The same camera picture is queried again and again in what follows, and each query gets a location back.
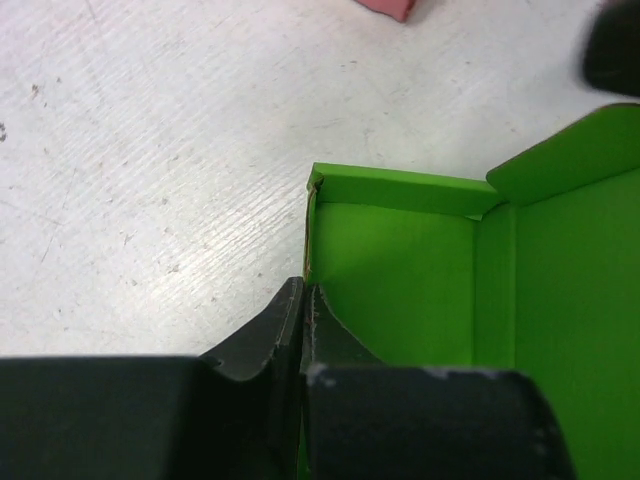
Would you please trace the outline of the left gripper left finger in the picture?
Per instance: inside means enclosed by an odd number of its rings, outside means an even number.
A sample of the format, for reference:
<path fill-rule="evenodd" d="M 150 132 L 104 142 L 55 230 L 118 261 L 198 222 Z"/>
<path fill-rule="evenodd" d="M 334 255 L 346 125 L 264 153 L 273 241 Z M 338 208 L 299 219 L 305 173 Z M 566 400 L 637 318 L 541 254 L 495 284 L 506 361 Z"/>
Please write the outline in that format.
<path fill-rule="evenodd" d="M 1 362 L 5 479 L 293 479 L 304 283 L 199 356 Z"/>

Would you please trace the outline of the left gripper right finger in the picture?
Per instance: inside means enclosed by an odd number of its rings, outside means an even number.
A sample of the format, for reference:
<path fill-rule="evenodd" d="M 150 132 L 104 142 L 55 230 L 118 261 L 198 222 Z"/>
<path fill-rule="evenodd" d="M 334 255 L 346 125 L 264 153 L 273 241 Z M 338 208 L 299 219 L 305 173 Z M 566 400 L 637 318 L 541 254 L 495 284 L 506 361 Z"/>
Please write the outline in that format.
<path fill-rule="evenodd" d="M 314 479 L 572 479 L 538 386 L 515 371 L 392 366 L 308 294 L 304 436 Z"/>

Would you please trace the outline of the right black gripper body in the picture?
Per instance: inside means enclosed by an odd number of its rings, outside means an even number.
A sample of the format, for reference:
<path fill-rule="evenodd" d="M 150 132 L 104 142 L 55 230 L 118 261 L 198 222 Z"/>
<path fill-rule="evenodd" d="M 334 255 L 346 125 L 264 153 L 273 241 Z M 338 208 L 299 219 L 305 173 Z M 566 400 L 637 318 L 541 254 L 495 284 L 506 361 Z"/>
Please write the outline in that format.
<path fill-rule="evenodd" d="M 585 43 L 581 76 L 596 90 L 639 97 L 639 0 L 604 2 Z"/>

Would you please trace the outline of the green paper box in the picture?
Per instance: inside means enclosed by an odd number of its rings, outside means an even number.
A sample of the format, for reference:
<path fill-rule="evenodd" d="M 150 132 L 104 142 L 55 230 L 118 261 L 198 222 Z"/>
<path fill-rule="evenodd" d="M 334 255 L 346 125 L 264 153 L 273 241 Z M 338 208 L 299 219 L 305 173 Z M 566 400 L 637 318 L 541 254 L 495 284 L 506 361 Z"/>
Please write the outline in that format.
<path fill-rule="evenodd" d="M 318 163 L 308 294 L 392 366 L 533 380 L 572 479 L 639 475 L 639 108 L 605 106 L 482 180 Z"/>

